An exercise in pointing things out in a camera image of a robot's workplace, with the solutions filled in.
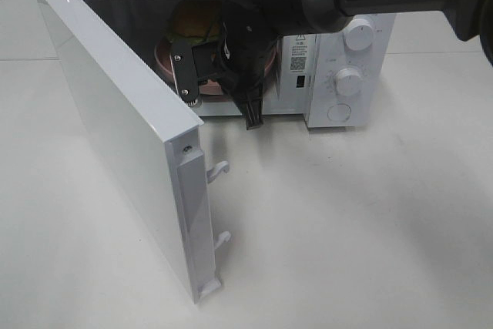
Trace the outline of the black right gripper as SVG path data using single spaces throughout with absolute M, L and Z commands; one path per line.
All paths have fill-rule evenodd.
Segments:
M 268 25 L 263 0 L 224 0 L 201 43 L 176 40 L 171 63 L 176 92 L 188 107 L 200 106 L 199 85 L 210 80 L 230 93 L 246 129 L 263 125 L 265 65 L 279 38 Z M 212 35 L 217 26 L 217 35 Z

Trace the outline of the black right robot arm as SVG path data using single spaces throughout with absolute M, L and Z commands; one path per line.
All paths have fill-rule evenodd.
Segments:
M 492 0 L 224 0 L 214 16 L 216 41 L 172 44 L 176 92 L 193 106 L 200 86 L 216 80 L 255 129 L 263 124 L 265 61 L 280 38 L 339 32 L 355 15 L 425 11 L 443 12 L 461 41 L 479 37 L 491 57 Z

